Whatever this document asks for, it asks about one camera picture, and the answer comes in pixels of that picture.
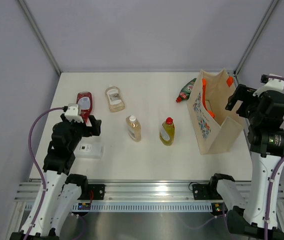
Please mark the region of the canvas bag orange handles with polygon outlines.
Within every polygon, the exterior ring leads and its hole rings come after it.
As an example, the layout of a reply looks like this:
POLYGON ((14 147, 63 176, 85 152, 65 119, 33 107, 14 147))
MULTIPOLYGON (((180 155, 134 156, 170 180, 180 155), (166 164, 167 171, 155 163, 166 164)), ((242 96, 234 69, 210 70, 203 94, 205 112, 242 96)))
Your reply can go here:
POLYGON ((243 133, 244 119, 236 108, 225 109, 235 90, 234 79, 226 70, 199 72, 186 105, 202 155, 230 151, 243 133))

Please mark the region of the green Fairy dish soap bottle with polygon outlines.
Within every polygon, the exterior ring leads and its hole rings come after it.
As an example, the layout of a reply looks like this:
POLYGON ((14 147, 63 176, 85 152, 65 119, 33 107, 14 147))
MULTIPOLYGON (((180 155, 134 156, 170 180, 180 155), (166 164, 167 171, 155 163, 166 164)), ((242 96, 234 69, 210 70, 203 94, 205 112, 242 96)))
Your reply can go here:
POLYGON ((180 91, 178 97, 176 98, 176 102, 180 103, 182 101, 186 101, 189 99, 191 91, 193 89, 194 83, 196 82, 196 78, 189 81, 180 91))

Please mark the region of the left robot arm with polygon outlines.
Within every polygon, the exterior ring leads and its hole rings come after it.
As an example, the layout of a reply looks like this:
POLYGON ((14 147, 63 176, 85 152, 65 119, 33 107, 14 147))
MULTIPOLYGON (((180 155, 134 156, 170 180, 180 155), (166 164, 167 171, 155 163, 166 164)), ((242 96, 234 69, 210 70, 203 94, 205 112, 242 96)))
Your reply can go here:
POLYGON ((69 120, 65 114, 61 119, 53 127, 41 173, 42 185, 32 210, 21 230, 11 234, 12 240, 58 240, 75 201, 90 195, 87 177, 71 174, 70 169, 80 140, 99 136, 102 122, 92 115, 90 126, 81 120, 69 120))

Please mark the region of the red ketchup bottle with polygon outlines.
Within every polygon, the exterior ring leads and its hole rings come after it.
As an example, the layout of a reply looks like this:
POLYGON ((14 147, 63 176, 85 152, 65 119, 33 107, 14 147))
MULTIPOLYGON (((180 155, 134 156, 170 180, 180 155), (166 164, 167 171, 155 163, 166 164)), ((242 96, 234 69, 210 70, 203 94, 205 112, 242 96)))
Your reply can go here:
POLYGON ((76 104, 80 107, 80 116, 84 123, 89 120, 89 115, 92 111, 92 94, 89 91, 79 92, 77 94, 76 104))

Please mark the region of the clear Malory soap bottle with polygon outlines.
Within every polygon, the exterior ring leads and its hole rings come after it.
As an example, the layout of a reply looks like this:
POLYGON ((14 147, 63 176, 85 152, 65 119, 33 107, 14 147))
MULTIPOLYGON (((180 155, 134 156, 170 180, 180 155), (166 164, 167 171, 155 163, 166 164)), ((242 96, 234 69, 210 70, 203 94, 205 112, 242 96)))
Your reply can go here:
POLYGON ((125 109, 125 103, 118 87, 109 85, 105 90, 105 96, 108 101, 110 112, 115 113, 125 109))

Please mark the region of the yellow dish soap red cap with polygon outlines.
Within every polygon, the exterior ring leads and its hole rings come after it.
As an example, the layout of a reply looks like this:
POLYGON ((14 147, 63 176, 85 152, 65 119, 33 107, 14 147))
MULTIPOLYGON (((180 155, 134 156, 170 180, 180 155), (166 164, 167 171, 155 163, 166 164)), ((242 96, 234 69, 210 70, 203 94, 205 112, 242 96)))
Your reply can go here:
POLYGON ((159 137, 162 143, 166 146, 171 146, 175 136, 175 125, 173 118, 168 117, 161 126, 159 137))

